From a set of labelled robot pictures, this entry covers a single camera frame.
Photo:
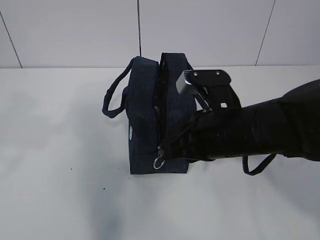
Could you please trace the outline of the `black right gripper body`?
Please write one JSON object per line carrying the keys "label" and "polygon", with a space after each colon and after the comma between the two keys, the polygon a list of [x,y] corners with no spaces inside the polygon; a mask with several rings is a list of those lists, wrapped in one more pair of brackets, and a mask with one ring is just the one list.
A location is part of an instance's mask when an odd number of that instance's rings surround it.
{"label": "black right gripper body", "polygon": [[163,140],[163,159],[211,162],[224,158],[217,145],[221,122],[213,112],[196,112],[187,124]]}

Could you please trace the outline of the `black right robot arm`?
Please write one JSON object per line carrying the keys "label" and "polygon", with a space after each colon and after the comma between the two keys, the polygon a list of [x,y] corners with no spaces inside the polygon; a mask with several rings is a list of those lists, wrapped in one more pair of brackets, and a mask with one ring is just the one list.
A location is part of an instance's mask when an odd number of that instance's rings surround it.
{"label": "black right robot arm", "polygon": [[198,111],[161,146],[166,160],[212,161],[253,155],[320,159],[320,82],[243,108]]}

